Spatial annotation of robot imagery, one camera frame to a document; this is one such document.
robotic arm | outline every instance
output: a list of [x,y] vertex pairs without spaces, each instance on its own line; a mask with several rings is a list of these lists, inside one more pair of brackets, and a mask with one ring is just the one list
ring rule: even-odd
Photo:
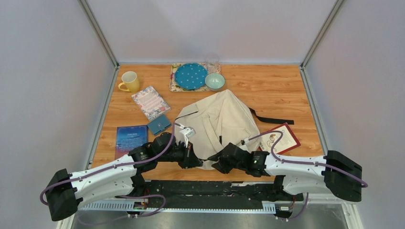
[[[178,162],[181,168],[203,165],[194,154],[192,143],[187,137],[185,140],[187,143],[177,145],[174,135],[163,133],[152,143],[108,164],[71,174],[62,169],[41,193],[41,202],[48,205],[52,221],[59,221],[98,200],[122,195],[139,197],[145,189],[141,173],[154,169],[158,162]],[[243,149],[247,142],[245,139],[241,146],[229,143],[208,160],[216,161],[213,167],[225,174],[237,168],[255,177],[275,176],[278,191],[291,195],[333,193],[344,200],[361,201],[362,168],[341,153],[329,151],[327,156],[318,157],[275,155],[273,150],[249,153]]]

mint green bowl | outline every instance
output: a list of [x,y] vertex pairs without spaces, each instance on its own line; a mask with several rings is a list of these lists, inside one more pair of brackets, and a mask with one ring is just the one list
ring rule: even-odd
[[225,78],[219,73],[210,73],[205,78],[205,85],[217,91],[225,85]]

mug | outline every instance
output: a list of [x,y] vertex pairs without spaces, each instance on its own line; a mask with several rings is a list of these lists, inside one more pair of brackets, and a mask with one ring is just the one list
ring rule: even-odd
[[122,83],[118,84],[118,88],[124,92],[137,92],[139,91],[139,79],[135,72],[126,72],[121,76]]

mug handle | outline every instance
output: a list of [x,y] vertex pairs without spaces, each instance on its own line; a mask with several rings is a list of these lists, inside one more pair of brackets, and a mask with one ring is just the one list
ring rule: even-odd
[[119,83],[119,84],[118,84],[118,89],[119,89],[119,90],[122,90],[122,91],[124,91],[124,92],[129,92],[129,89],[123,89],[123,88],[121,88],[121,86],[124,85],[124,84],[125,84],[124,82]]

plate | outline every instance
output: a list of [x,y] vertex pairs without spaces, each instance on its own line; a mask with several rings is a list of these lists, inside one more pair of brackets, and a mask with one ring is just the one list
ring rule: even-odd
[[207,70],[199,63],[186,63],[174,74],[176,83],[185,89],[197,89],[205,84]]

